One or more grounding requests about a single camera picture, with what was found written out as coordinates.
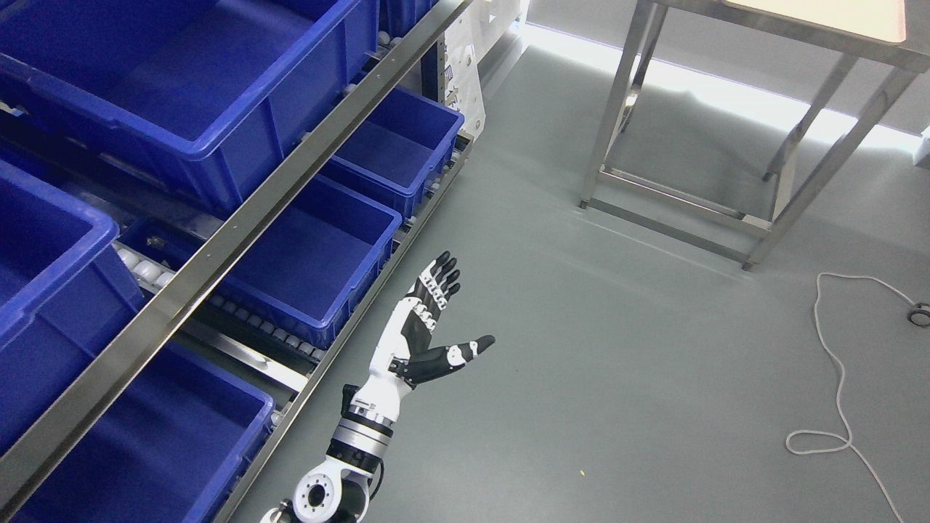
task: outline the wall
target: wall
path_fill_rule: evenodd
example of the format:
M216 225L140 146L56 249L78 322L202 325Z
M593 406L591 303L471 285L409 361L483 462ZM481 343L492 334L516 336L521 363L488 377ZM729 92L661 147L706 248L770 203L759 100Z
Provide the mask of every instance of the wall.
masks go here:
M533 0L529 21L622 47L634 6L634 0ZM655 56L809 101L840 54L672 9ZM830 107L856 114L889 69L860 60ZM911 84L882 123L913 134L930 124L930 74Z

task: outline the white cable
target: white cable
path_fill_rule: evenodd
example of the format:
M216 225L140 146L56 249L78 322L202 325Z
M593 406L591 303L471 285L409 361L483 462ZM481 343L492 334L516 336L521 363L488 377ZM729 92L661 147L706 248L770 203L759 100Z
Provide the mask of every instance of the white cable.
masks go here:
M798 455L798 456L804 456L807 454L823 454L827 452L839 452L840 450L852 449L852 451L856 453L856 456L858 456L859 459L862 460L862 462L866 465L866 468L869 469L869 472L872 474L872 477L875 478L875 483L878 483L878 487L879 489L882 490L882 494L884 494L885 500L888 501L888 506L891 507L891 511L895 513L895 517L897 518L897 521L899 523L904 523L904 519L901 518L901 514L898 513L897 507L895 507L895 502L891 501L891 495L888 494L888 490L884 487L884 483L882 483L882 480L878 477L878 473L875 472L875 469L872 468L869 461L866 460L866 457L862 455L862 452L855 445L853 445L853 431L851 428L849 428L849 421L846 419L845 414L843 414L843 407L840 404L842 396L843 396L843 384L846 381L846 367L844 367L843 362L840 361L840 358L836 357L836 355L830 350L830 348L827 347L827 342L825 342L823 339L823 331L820 329L820 315L819 315L819 311L817 308L820 305L820 296L821 296L820 280L823 278L823 276L833 276L833 277L845 278L845 279L872 280L876 283L880 283L884 285L885 287L889 288L901 300L904 300L905 302L907 302L908 305L910 306L917 305L917 302L915 302L911 298L908 298L908 296L904 294L903 292L901 292L900 290L872 276L838 275L835 273L820 273L819 275L817 275L817 299L814 301L814 325L817 328L817 337L820 339L820 345L823 346L823 350L827 352L827 355L829 355L830 358L836 362L837 367L840 368L840 383L836 386L836 411L837 413L840 414L840 419L843 421L843 426L846 428L846 437L840 436L838 434L834 434L832 432L824 432L824 431L819 431L819 430L796 430L792 432L791 434L789 434L788 437L785 438L785 448L788 449L788 452ZM843 444L839 447L831 447L827 449L796 450L791 446L791 439L798 435L829 436L829 437L839 439L840 441L843 442Z

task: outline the blue plastic bin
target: blue plastic bin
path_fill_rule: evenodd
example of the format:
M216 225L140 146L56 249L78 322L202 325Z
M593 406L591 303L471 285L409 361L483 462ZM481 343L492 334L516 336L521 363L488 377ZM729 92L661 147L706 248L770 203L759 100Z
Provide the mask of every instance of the blue plastic bin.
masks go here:
M321 173L409 218L452 157L463 123L461 113L395 89Z
M0 162L0 455L142 305L113 220Z
M270 396L169 344L13 517L208 521L271 432Z
M315 177L223 279L217 293L325 349L391 256L401 221L396 211ZM164 242L147 241L153 236ZM200 246L192 237L145 222L120 240L172 267Z
M228 215L377 45L378 0L18 0L0 96Z
M409 33L437 0L381 0L380 29L391 36Z

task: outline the table leg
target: table leg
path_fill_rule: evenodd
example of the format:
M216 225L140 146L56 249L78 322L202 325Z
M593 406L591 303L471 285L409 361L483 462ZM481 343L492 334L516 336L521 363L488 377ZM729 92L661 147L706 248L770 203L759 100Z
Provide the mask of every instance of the table leg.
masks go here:
M858 60L858 58L855 56L842 55L836 62L830 74L827 75L827 79L814 96L814 100L811 101L810 109L808 109L804 117L801 118L801 122L799 122L797 126L794 126L791 133L788 134L788 138L781 143L781 147L778 148L775 157L769 162L768 168L765 170L763 181L768 181L772 178L772 175L781 173L781 169L789 163L790 156L794 154L794 150L797 148L798 144L801 143L801 139L807 134L807 130L811 127L811 124L814 123L814 119L817 118L820 111L827 106L827 102L830 101L830 98L836 93L836 89L840 87L840 84L843 83L843 80L853 69L853 66L856 65L856 60Z
M775 218L772 223L772 232L759 240L750 251L749 257L743 263L743 269L750 270L765 258L917 75L914 71L906 69L895 69L888 74L878 90L866 102L853 128L830 147L811 175L804 181L798 193Z
M591 162L585 171L585 181L581 190L581 202L579 204L581 208L587 207L588 202L591 201L591 197L594 195L594 186L597 184L597 177L601 172L601 166L604 164L607 152L610 151L610 147L617 138L620 112L623 110L624 101L630 92L630 74L633 69L633 61L643 45L646 26L657 8L658 6L649 0L638 0L636 2L636 8L633 10L633 17L630 21L630 29L627 31L627 38L623 43L623 54L620 57L617 74L614 76L614 84L610 88L610 95L607 97L604 118L601 120L597 139L594 141Z
M623 115L620 117L621 133L626 131L627 126L630 124L633 109L636 108L636 101L639 99L639 93L643 90L645 72L649 69L649 63L652 61L652 54L656 51L658 36L662 32L662 24L665 23L665 15L668 12L668 6L657 6L652 20L649 22L649 31L645 36L645 44L643 45L643 54L640 55L639 67L636 68L636 74L633 76L630 93L623 101Z

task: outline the robotic hand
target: robotic hand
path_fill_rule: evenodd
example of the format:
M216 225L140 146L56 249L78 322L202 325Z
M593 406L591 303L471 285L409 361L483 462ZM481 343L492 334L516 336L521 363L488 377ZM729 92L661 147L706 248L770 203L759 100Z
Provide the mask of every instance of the robotic hand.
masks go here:
M439 316L459 290L455 266L456 259L444 252L397 303L371 358L368 381L342 390L342 419L325 460L300 480L293 502L284 500L261 523L357 523L365 517L374 497L368 488L391 443L401 400L417 385L462 369L495 341L488 335L429 348Z

